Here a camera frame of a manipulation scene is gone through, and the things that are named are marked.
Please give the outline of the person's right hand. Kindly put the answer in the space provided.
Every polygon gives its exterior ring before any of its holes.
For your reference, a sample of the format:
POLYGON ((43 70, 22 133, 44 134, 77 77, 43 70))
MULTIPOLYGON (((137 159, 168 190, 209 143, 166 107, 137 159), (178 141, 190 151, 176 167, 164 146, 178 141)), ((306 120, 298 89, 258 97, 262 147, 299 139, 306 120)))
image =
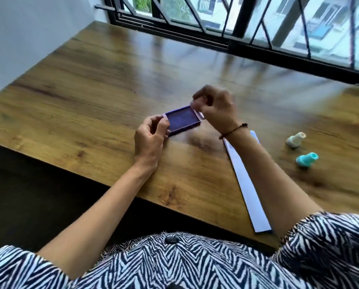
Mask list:
POLYGON ((232 96, 227 90, 215 87, 215 98, 211 110, 202 113, 204 118, 225 138, 242 126, 232 96))

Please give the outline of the person's left hand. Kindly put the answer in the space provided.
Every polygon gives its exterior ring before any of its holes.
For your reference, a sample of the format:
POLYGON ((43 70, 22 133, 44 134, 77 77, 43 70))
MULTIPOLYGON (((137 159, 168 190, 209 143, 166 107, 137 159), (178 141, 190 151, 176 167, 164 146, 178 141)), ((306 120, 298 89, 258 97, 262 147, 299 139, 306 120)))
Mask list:
POLYGON ((162 115, 154 115, 145 118, 134 135, 134 161, 136 164, 148 168, 149 170, 155 170, 157 168, 165 141, 156 137, 156 116, 162 115))

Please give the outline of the purple paper box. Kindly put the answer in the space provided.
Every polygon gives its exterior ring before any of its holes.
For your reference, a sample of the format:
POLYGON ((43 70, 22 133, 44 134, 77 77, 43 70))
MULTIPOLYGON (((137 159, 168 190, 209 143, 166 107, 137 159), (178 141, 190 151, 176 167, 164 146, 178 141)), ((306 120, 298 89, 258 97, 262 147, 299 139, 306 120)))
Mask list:
POLYGON ((201 118, 191 106, 185 106, 163 114, 169 121, 168 137, 180 134, 201 125, 201 118))

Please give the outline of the person's right forearm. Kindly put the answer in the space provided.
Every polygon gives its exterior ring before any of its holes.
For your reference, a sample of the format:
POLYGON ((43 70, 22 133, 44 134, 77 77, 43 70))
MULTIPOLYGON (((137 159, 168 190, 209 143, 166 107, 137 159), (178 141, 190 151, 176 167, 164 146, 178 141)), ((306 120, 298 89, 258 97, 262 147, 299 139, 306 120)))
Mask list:
POLYGON ((284 172, 246 126, 225 138, 238 152, 278 237, 285 236, 302 219, 324 211, 284 172))

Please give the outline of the person's left forearm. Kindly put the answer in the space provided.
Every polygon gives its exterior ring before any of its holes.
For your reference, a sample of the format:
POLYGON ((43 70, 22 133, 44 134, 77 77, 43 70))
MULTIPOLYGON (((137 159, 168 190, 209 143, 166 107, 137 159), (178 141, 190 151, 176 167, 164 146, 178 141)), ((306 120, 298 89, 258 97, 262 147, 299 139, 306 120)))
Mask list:
POLYGON ((70 280, 84 275, 98 261, 130 204, 157 166, 157 162, 136 161, 95 204, 37 254, 60 268, 70 280))

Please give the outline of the white paper strip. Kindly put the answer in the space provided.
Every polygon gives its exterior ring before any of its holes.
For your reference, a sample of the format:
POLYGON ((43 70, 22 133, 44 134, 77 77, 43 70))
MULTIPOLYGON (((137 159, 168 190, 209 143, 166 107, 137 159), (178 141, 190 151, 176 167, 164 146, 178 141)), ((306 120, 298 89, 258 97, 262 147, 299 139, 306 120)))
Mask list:
POLYGON ((255 233, 271 232, 271 226, 267 219, 267 216, 260 203, 257 191, 249 177, 249 174, 234 147, 223 139, 227 154, 230 158, 233 170, 235 172, 246 208, 248 210, 251 224, 255 233))

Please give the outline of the white glue bottle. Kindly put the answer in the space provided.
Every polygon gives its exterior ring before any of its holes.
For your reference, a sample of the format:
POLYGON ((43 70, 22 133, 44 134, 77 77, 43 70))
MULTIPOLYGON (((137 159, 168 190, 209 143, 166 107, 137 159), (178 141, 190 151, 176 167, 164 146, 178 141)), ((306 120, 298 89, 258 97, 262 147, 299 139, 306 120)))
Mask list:
POLYGON ((292 149, 298 148, 305 138, 306 138, 306 134, 303 132, 299 132, 293 136, 290 136, 286 140, 286 144, 292 149))

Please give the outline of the turquoise glue bottle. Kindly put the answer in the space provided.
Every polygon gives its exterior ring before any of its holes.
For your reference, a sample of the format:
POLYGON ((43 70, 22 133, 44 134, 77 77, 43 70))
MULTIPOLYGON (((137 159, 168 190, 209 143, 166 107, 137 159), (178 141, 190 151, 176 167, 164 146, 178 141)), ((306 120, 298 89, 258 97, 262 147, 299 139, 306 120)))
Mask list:
POLYGON ((319 159, 319 156, 314 153, 310 152, 306 155, 300 155, 296 158, 296 163, 298 166, 303 168, 310 168, 313 163, 315 163, 319 159))

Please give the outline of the black white zebra print shirt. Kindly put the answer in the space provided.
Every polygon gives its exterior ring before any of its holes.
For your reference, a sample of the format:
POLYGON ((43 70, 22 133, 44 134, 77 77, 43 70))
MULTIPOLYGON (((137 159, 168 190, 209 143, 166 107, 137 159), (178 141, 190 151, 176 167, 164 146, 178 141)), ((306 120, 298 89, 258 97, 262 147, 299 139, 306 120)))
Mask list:
POLYGON ((7 245, 0 248, 0 289, 359 289, 359 215, 310 215, 270 257, 190 233, 154 234, 107 248, 75 280, 7 245))

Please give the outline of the black window frame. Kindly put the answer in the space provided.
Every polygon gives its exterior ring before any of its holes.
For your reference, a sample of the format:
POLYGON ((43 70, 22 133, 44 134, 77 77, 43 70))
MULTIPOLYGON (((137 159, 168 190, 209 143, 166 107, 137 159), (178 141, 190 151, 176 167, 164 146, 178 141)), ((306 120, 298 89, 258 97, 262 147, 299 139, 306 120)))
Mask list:
POLYGON ((103 0, 111 24, 359 85, 359 0, 103 0))

